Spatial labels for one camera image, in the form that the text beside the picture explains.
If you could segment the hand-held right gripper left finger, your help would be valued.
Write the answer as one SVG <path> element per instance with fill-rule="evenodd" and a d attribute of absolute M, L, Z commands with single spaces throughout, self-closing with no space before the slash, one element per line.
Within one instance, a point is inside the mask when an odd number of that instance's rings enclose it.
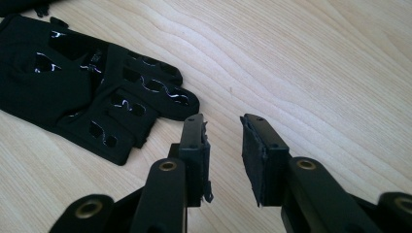
<path fill-rule="evenodd" d="M 171 146 L 168 156 L 185 163 L 189 207 L 200 207 L 203 200 L 210 203 L 214 199 L 209 179 L 210 148 L 203 114 L 186 118 L 181 141 Z"/>

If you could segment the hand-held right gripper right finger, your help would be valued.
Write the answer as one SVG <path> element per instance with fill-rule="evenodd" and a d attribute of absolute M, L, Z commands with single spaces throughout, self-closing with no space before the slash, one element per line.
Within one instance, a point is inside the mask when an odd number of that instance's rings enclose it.
<path fill-rule="evenodd" d="M 290 148 L 265 118 L 244 114 L 240 120 L 243 125 L 242 159 L 257 204 L 281 206 Z"/>

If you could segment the black glove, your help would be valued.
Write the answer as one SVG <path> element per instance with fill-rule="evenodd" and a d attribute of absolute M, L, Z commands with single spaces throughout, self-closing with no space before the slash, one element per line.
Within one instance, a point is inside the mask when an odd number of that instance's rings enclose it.
<path fill-rule="evenodd" d="M 0 110 L 117 165 L 160 117 L 183 121 L 199 101 L 161 61 L 48 22 L 0 22 Z"/>
<path fill-rule="evenodd" d="M 30 10 L 34 10 L 38 17 L 46 17 L 53 1 L 55 0 L 0 0 L 0 17 Z"/>

